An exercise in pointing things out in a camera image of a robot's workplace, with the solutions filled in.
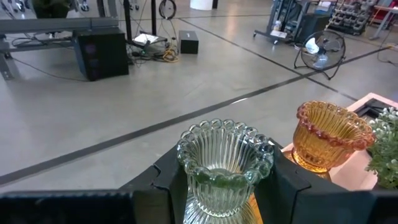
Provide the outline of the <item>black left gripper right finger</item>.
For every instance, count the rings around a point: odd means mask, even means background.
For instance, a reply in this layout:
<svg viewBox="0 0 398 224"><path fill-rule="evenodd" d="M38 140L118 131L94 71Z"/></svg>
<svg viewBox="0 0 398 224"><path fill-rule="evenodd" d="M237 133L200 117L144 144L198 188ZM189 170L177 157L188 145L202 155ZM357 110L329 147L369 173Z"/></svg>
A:
<svg viewBox="0 0 398 224"><path fill-rule="evenodd" d="M376 196L372 191L349 191L286 159L268 142L274 165L260 181L255 198L264 224L374 224Z"/></svg>

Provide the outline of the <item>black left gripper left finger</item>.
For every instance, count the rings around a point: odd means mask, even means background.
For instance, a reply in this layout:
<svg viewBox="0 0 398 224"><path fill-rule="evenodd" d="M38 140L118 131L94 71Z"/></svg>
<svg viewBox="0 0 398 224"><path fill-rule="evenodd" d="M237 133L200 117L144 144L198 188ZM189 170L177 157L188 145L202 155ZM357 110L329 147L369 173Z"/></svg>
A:
<svg viewBox="0 0 398 224"><path fill-rule="evenodd" d="M135 224L183 224L188 183L176 147L120 189L132 193Z"/></svg>

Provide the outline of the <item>clear glass candle holder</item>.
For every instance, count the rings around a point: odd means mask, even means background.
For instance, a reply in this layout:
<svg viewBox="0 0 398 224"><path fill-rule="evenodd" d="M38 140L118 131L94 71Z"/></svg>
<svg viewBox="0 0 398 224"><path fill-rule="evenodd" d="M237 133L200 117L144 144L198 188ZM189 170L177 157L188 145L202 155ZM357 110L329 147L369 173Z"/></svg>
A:
<svg viewBox="0 0 398 224"><path fill-rule="evenodd" d="M262 224L254 189L271 173L276 150L265 135L232 119L203 120L176 149L188 184L183 224Z"/></svg>

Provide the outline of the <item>amber glass candle holder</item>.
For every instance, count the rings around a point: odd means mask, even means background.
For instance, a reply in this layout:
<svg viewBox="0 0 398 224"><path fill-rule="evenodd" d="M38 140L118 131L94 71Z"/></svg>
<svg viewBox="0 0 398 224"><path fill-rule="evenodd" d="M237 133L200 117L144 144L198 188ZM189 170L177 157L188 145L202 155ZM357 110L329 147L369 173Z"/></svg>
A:
<svg viewBox="0 0 398 224"><path fill-rule="evenodd" d="M322 174L375 142L372 127L356 113L333 103L308 101L297 109L293 147L284 154L310 172Z"/></svg>

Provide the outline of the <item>green artificial plant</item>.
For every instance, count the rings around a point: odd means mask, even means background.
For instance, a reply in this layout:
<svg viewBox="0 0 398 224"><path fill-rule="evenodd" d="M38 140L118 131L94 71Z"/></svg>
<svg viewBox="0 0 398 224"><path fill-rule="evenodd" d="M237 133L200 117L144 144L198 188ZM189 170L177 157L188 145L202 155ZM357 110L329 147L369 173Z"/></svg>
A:
<svg viewBox="0 0 398 224"><path fill-rule="evenodd" d="M377 176L380 187L398 190L398 108L384 108L369 125L376 139L366 170Z"/></svg>

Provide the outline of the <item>black floor fan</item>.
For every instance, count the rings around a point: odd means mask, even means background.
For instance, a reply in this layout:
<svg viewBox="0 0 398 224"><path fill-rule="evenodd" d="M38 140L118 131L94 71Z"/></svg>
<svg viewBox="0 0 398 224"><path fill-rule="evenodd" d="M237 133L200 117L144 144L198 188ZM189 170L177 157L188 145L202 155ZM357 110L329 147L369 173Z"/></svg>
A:
<svg viewBox="0 0 398 224"><path fill-rule="evenodd" d="M346 59L345 54L346 43L342 35L330 30L318 31L308 36L299 47L294 69L310 68L331 80Z"/></svg>

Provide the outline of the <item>black computer tower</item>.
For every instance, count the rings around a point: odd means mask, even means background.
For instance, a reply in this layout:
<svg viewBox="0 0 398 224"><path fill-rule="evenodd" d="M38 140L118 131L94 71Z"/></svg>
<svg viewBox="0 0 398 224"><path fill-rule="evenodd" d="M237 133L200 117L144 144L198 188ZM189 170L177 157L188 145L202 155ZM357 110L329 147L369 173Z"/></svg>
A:
<svg viewBox="0 0 398 224"><path fill-rule="evenodd" d="M119 28L75 30L72 43L80 72L87 80L129 74L125 34Z"/></svg>

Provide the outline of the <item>small black box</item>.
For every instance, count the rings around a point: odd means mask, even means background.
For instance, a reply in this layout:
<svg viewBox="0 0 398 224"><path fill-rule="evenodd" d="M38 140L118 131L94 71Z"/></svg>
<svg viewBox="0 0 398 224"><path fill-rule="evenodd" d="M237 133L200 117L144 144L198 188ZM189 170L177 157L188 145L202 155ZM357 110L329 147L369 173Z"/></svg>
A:
<svg viewBox="0 0 398 224"><path fill-rule="evenodd" d="M178 32L179 50L181 54L197 54L199 40L195 31L180 30Z"/></svg>

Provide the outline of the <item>black crate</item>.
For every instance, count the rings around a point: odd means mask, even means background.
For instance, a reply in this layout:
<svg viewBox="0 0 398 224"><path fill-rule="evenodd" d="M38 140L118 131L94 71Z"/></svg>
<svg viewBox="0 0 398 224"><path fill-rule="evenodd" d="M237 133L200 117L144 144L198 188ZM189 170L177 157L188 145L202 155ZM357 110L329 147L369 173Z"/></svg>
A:
<svg viewBox="0 0 398 224"><path fill-rule="evenodd" d="M323 14L306 14L298 27L298 32L295 37L295 42L302 43L307 37L323 30L329 23L330 17Z"/></svg>

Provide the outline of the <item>black standing desk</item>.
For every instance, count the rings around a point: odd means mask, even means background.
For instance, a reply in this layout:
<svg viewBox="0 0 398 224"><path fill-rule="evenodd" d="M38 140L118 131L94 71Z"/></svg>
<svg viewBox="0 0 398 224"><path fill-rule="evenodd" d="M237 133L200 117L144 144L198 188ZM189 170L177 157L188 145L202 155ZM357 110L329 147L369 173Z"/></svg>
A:
<svg viewBox="0 0 398 224"><path fill-rule="evenodd" d="M152 32L150 34L144 32L144 31L141 32L141 35L144 35L146 38L145 42L137 42L134 40L134 37L132 36L131 21L136 21L136 20L133 19L130 15L130 9L129 9L130 1L124 0L123 7L124 7L124 17L125 17L125 24L126 24L126 35L127 35L126 43L127 44L133 45L135 47L139 47L141 49L145 49L148 46L150 46L151 44L156 44L159 42L167 42L167 38L157 35L156 0L150 0Z"/></svg>

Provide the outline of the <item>blue-grey rolling desk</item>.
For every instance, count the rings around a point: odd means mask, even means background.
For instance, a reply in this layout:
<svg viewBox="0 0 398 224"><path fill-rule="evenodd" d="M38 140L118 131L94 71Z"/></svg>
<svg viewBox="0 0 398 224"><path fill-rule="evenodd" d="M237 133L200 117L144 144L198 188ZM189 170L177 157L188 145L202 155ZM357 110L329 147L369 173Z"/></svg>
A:
<svg viewBox="0 0 398 224"><path fill-rule="evenodd" d="M311 0L273 0L266 30L255 30L253 37L267 37L274 45L295 42L310 3Z"/></svg>

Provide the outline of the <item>rack with storage bins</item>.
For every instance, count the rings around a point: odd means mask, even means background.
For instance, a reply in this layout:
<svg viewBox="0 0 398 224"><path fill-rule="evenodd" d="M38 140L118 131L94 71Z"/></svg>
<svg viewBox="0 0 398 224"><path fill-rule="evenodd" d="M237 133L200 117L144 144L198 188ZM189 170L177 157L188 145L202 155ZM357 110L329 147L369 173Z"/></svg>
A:
<svg viewBox="0 0 398 224"><path fill-rule="evenodd" d="M361 35L369 23L378 0L336 0L326 29Z"/></svg>

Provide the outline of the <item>white round pillar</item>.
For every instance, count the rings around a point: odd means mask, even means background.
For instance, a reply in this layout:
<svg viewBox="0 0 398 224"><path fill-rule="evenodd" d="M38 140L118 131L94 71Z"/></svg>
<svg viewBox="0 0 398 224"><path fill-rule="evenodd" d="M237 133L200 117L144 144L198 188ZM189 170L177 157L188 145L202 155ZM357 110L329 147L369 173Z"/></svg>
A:
<svg viewBox="0 0 398 224"><path fill-rule="evenodd" d="M219 0L190 0L190 8L201 11L210 11L218 8L218 1Z"/></svg>

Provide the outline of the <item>grey metal bench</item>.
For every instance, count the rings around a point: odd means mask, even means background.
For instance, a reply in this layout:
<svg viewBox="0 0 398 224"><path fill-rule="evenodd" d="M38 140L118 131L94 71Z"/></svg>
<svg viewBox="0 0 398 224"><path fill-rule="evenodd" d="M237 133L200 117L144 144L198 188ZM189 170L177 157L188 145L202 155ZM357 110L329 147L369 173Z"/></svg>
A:
<svg viewBox="0 0 398 224"><path fill-rule="evenodd" d="M39 49L57 48L58 45L17 47L12 49L9 43L4 41L6 34L23 34L33 32L55 32L55 31L74 31L90 30L117 27L119 20L117 17L81 17L66 19L0 19L0 74L5 80L12 80L13 75L9 67L12 62L11 52L31 51Z"/></svg>

